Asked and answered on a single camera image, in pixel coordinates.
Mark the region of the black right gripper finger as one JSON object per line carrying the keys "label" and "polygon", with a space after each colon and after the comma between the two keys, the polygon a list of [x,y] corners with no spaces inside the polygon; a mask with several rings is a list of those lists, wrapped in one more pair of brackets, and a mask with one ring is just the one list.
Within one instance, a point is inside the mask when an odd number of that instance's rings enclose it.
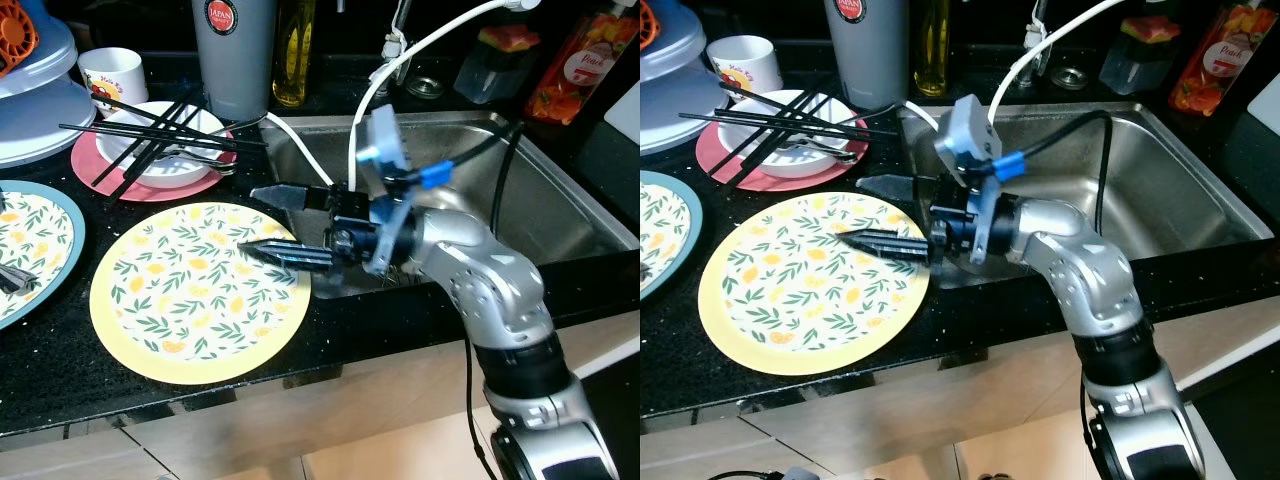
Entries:
{"label": "black right gripper finger", "polygon": [[276,268],[305,273],[333,273],[337,270],[332,250],[296,241],[256,239],[239,243],[238,250],[251,259]]}
{"label": "black right gripper finger", "polygon": [[877,198],[919,204],[932,200],[937,179],[928,175],[881,174],[858,179],[858,188]]}
{"label": "black right gripper finger", "polygon": [[296,183],[279,183],[253,188],[250,197],[270,207],[285,211],[316,210],[328,211],[330,209],[334,188],[302,186]]}
{"label": "black right gripper finger", "polygon": [[878,259],[934,265],[938,262],[931,242],[924,237],[899,234],[895,230],[863,228],[835,233],[845,244]]}

